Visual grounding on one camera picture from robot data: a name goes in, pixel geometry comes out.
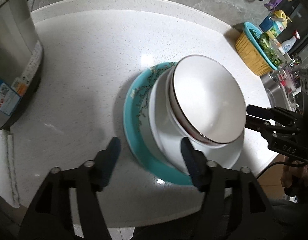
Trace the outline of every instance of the bowl rim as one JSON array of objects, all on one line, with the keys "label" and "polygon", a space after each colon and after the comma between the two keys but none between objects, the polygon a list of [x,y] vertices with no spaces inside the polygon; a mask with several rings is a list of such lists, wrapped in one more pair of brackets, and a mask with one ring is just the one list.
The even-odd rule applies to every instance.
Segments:
[{"label": "bowl rim", "polygon": [[[199,130],[197,130],[197,128],[188,120],[187,116],[184,114],[184,112],[183,112],[183,110],[182,110],[182,108],[181,108],[181,106],[180,106],[180,104],[179,104],[179,102],[178,102],[178,99],[177,99],[177,96],[176,96],[176,92],[175,92],[175,88],[174,88],[175,71],[176,71],[176,69],[177,69],[177,66],[179,65],[179,63],[180,63],[182,60],[184,60],[184,59],[186,59],[186,58],[188,58],[188,57],[193,57],[193,56],[204,57],[204,58],[208,58],[208,59],[210,59],[210,60],[212,60],[212,61],[217,62],[216,60],[214,60],[214,59],[212,59],[212,58],[210,58],[210,57],[204,56],[204,55],[192,54],[192,55],[188,55],[188,56],[186,56],[186,57],[183,57],[183,58],[176,64],[176,66],[175,66],[174,69],[173,69],[173,74],[172,74],[172,77],[171,77],[171,84],[172,84],[172,88],[173,88],[173,94],[174,94],[174,97],[175,97],[175,101],[176,101],[176,103],[177,103],[177,107],[178,107],[179,110],[181,111],[181,113],[182,113],[183,117],[185,118],[186,122],[187,122],[187,123],[194,129],[194,131],[196,131],[197,134],[198,134],[199,136],[201,136],[204,140],[209,140],[209,141],[214,142],[214,143],[217,143],[217,144],[228,144],[228,143],[231,143],[231,142],[237,140],[237,139],[240,137],[240,135],[241,135],[241,133],[243,132],[244,127],[245,127],[246,118],[245,118],[245,122],[244,122],[244,126],[243,126],[242,131],[240,132],[240,134],[239,134],[235,139],[233,139],[232,141],[229,141],[229,142],[218,142],[218,141],[215,141],[215,140],[212,140],[212,139],[206,137],[206,136],[203,135]],[[221,66],[227,71],[227,73],[230,74],[230,76],[231,76],[231,77],[235,80],[235,82],[237,83],[236,79],[235,79],[235,78],[233,77],[233,75],[227,70],[227,68],[225,68],[225,67],[224,67],[221,63],[219,63],[219,62],[217,62],[217,63],[218,63],[219,65],[221,65]],[[244,101],[244,105],[245,105],[245,109],[246,109],[245,98],[244,98],[244,95],[243,95],[242,90],[241,90],[240,87],[239,87],[239,90],[240,90],[240,92],[241,92],[241,95],[242,95],[242,98],[243,98],[243,101]]]},{"label": "bowl rim", "polygon": [[165,87],[165,97],[166,97],[166,110],[169,118],[171,118],[171,122],[174,122],[177,125],[177,128],[180,130],[180,133],[183,133],[185,136],[189,137],[191,140],[195,141],[196,143],[206,145],[206,142],[202,142],[193,136],[190,135],[190,133],[180,124],[178,121],[173,108],[172,108],[172,103],[170,99],[170,86],[172,82],[172,75],[173,75],[174,68],[171,69],[171,71],[168,73],[167,79],[166,79],[166,87]]}]

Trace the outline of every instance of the screw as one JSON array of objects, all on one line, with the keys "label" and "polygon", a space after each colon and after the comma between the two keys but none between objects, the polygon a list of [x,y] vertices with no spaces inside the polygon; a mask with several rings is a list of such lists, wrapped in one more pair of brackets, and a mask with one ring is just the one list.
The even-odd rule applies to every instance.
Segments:
[{"label": "screw", "polygon": [[208,161],[206,164],[207,166],[212,167],[212,168],[217,166],[217,163],[215,161]]},{"label": "screw", "polygon": [[241,172],[245,174],[249,174],[251,170],[249,167],[241,167]]},{"label": "screw", "polygon": [[84,162],[84,166],[85,167],[93,167],[94,166],[94,161],[86,161],[86,162]]},{"label": "screw", "polygon": [[56,174],[60,172],[60,168],[59,167],[54,167],[50,170],[51,173]]}]

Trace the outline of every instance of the spray bottle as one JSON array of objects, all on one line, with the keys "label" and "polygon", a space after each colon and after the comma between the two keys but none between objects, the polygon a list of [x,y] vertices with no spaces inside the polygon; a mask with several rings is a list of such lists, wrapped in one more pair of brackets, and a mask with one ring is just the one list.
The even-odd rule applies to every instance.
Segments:
[{"label": "spray bottle", "polygon": [[293,37],[290,40],[284,41],[281,45],[283,47],[283,50],[288,52],[293,45],[295,44],[295,42],[297,41],[297,39],[300,38],[300,35],[298,33],[298,31],[293,32]]}]

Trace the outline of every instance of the white countertop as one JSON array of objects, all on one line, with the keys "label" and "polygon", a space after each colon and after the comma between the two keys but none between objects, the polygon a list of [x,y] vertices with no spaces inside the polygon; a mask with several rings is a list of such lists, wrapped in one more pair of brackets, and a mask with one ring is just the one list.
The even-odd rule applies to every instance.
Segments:
[{"label": "white countertop", "polygon": [[[197,211],[203,194],[157,183],[132,156],[122,127],[124,99],[144,69],[202,54],[232,73],[247,105],[270,107],[260,78],[235,51],[239,33],[165,0],[66,0],[32,17],[45,56],[40,87],[11,127],[20,203],[29,205],[52,167],[78,167],[118,136],[121,155],[109,186],[98,194],[109,227],[148,225]],[[259,173],[276,155],[259,133],[246,130],[235,167]]]}]

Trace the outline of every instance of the green vegetable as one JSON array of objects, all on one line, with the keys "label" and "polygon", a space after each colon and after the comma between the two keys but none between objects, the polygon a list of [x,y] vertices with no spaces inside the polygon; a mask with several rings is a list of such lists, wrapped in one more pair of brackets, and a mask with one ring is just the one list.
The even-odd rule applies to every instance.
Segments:
[{"label": "green vegetable", "polygon": [[268,57],[270,62],[272,62],[272,64],[275,67],[278,67],[279,65],[281,65],[283,62],[277,57],[274,49],[272,48],[268,34],[262,33],[260,37],[258,38],[256,33],[253,30],[250,30],[250,32],[252,36],[254,37],[254,39],[259,44],[259,46],[261,47],[261,49],[264,51],[265,55]]}]

